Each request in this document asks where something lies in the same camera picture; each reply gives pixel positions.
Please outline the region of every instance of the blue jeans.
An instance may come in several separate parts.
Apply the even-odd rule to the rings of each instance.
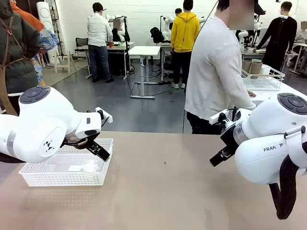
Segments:
[[[104,78],[106,80],[111,79],[106,46],[88,45],[88,49],[90,54],[92,78],[98,78],[97,67],[100,66],[102,68]]]

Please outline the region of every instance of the white shirt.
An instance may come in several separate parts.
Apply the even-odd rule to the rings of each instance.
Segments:
[[[254,109],[241,78],[242,59],[236,35],[216,16],[208,19],[195,42],[185,110],[201,119],[224,109]]]
[[[113,41],[113,34],[109,22],[103,16],[95,13],[87,22],[88,44],[106,46],[107,37]]]

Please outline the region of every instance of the apron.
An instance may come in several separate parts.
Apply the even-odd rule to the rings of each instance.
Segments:
[[[13,64],[14,62],[21,61],[21,60],[28,60],[28,59],[25,56],[23,56],[20,59],[17,59],[17,60],[12,61],[12,62],[10,62],[8,64],[5,64],[7,56],[8,56],[9,37],[10,36],[12,36],[14,38],[15,42],[17,43],[17,45],[19,46],[19,48],[20,48],[20,50],[22,52],[23,52],[23,49],[20,46],[19,42],[17,41],[16,37],[13,35],[12,30],[11,30],[12,23],[13,23],[13,17],[11,17],[11,19],[10,19],[9,26],[7,26],[4,23],[2,18],[0,18],[0,22],[6,28],[6,33],[7,33],[6,34],[6,46],[5,46],[5,51],[4,51],[4,58],[3,58],[2,64],[0,64],[0,98],[1,98],[1,100],[3,102],[4,108],[5,108],[6,112],[7,112],[7,114],[17,116],[17,113],[14,110],[14,108],[13,108],[11,102],[10,102],[10,99],[8,97],[8,92],[7,92],[7,89],[6,89],[6,81],[5,81],[5,69],[6,69],[7,66]]]

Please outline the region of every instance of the puffer jacket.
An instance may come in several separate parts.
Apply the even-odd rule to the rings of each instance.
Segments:
[[[39,32],[22,19],[19,14],[13,12],[10,0],[0,0],[0,18],[3,19],[7,26],[9,26],[11,17],[13,17],[11,30],[22,50],[14,38],[9,36],[9,52],[6,64],[23,56],[31,59],[40,49]],[[0,23],[0,64],[4,59],[6,36],[6,29]],[[21,95],[26,90],[37,86],[37,75],[31,61],[24,59],[8,65],[6,67],[5,81],[9,96]]]

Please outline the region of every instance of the person in yellow hoodie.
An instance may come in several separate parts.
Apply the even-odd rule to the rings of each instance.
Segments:
[[[188,82],[192,49],[200,31],[198,17],[191,13],[193,0],[184,0],[183,13],[179,14],[173,24],[171,43],[173,47],[174,82],[172,87],[179,89],[179,76],[182,69],[182,85],[184,89]]]

